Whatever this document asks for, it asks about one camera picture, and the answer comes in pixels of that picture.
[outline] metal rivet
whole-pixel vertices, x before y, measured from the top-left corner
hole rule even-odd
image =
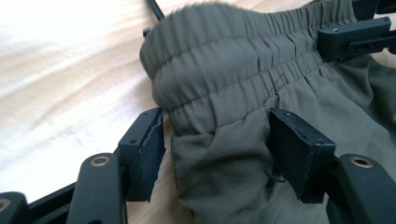
[[[352,157],[350,158],[350,161],[362,168],[372,168],[373,164],[370,161],[367,161],[366,159],[362,158],[362,157]]]
[[[110,162],[109,157],[96,157],[91,161],[92,166],[103,166]]]
[[[10,199],[0,199],[0,213],[6,210],[6,208],[9,207],[10,204]]]

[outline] clip jaw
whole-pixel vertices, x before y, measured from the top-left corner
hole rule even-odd
[[[318,31],[318,51],[326,61],[344,60],[388,48],[396,54],[396,31],[390,18],[372,19],[375,13],[396,12],[396,3],[387,0],[352,0],[356,23],[327,27]]]
[[[396,31],[389,17],[319,30],[318,51],[327,60],[345,59],[389,48],[396,53]]]

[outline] olive fabric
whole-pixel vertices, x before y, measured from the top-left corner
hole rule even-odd
[[[154,100],[175,129],[179,201],[197,223],[328,223],[288,183],[268,185],[271,107],[327,135],[335,154],[379,161],[396,179],[396,71],[371,56],[325,63],[318,29],[355,22],[350,1],[259,13],[186,7],[155,25],[140,51]]]

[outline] stitching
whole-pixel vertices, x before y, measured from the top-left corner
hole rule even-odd
[[[208,92],[208,93],[206,93],[206,94],[200,95],[200,96],[198,96],[198,97],[196,97],[196,98],[193,98],[193,99],[191,99],[191,100],[189,100],[189,101],[187,101],[187,102],[184,102],[184,103],[182,103],[182,104],[180,104],[180,105],[177,105],[177,106],[175,106],[174,108],[171,108],[171,109],[169,110],[169,113],[173,113],[173,112],[175,112],[176,110],[180,109],[181,107],[183,107],[183,106],[185,106],[185,105],[192,104],[192,103],[195,102],[195,101],[198,101],[198,100],[201,100],[201,99],[203,99],[203,98],[206,98],[206,97],[208,97],[208,96],[211,95],[211,94],[217,93],[217,92],[219,92],[219,91],[221,91],[221,90],[223,90],[223,89],[225,89],[225,88],[228,88],[228,87],[231,87],[231,86],[233,86],[233,85],[236,85],[236,84],[238,84],[238,83],[240,83],[240,82],[242,82],[242,81],[246,81],[246,80],[248,80],[248,79],[252,79],[252,78],[254,78],[254,77],[258,76],[258,75],[263,75],[264,73],[267,73],[267,72],[268,72],[269,70],[271,70],[271,69],[275,69],[275,68],[277,68],[277,67],[279,67],[279,66],[282,66],[283,64],[287,64],[287,63],[290,63],[290,62],[292,62],[292,61],[295,61],[296,59],[301,58],[301,57],[304,57],[305,55],[310,54],[310,53],[312,53],[312,52],[315,52],[315,50],[310,50],[310,51],[308,51],[308,52],[306,52],[306,53],[303,53],[303,54],[300,54],[300,55],[296,55],[296,57],[294,57],[294,58],[292,58],[292,59],[290,59],[290,60],[288,60],[288,61],[285,61],[285,62],[283,62],[283,63],[276,64],[276,65],[274,65],[273,67],[268,68],[268,69],[266,69],[266,70],[264,70],[264,71],[260,71],[259,73],[256,73],[256,74],[254,74],[254,75],[252,75],[252,76],[244,76],[244,77],[242,77],[242,78],[236,80],[235,82],[225,84],[225,85],[221,86],[221,87],[218,88],[218,89],[215,89],[215,90],[210,91],[210,92]],[[277,79],[276,83],[277,83],[277,82],[280,80],[280,78],[283,77],[283,76],[284,76],[284,74],[282,74],[281,76],[279,76],[279,78]]]
[[[348,17],[348,18],[343,18],[343,19],[341,19],[341,20],[339,20],[339,21],[332,21],[332,22],[328,22],[328,23],[324,23],[324,24],[314,24],[314,25],[307,26],[306,28],[301,29],[301,30],[291,30],[291,31],[289,31],[289,32],[279,33],[279,34],[274,34],[274,35],[253,35],[253,36],[237,36],[237,35],[235,35],[235,36],[223,37],[223,38],[218,38],[218,39],[206,40],[205,42],[203,42],[203,43],[201,43],[201,44],[198,44],[198,45],[196,45],[196,46],[187,48],[187,49],[185,49],[185,50],[182,50],[180,53],[173,55],[169,60],[166,60],[164,63],[162,63],[162,64],[159,66],[159,68],[157,69],[157,71],[154,72],[154,74],[155,74],[155,76],[157,76],[158,73],[159,73],[161,70],[163,70],[163,68],[164,68],[166,65],[168,65],[170,62],[172,62],[175,58],[178,58],[178,57],[180,57],[181,55],[183,55],[183,54],[185,54],[185,53],[191,52],[191,51],[193,51],[194,49],[201,48],[201,47],[203,47],[203,46],[205,46],[205,45],[214,44],[214,43],[219,43],[219,42],[221,42],[221,41],[227,41],[227,40],[237,40],[237,39],[255,40],[255,39],[263,38],[263,37],[264,37],[264,38],[268,38],[268,37],[277,36],[277,35],[297,34],[297,33],[301,32],[302,30],[307,30],[307,29],[309,29],[309,28],[311,28],[311,29],[312,29],[312,28],[318,28],[319,26],[330,26],[330,25],[332,25],[332,24],[341,23],[341,21],[352,20],[353,18],[354,18],[354,16],[350,16],[350,17]]]

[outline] waistband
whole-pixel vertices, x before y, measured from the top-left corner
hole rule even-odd
[[[346,0],[277,13],[223,4],[185,7],[154,26],[140,58],[153,98],[176,133],[210,133],[318,70],[318,29],[355,21]],[[234,102],[235,96],[242,100]]]

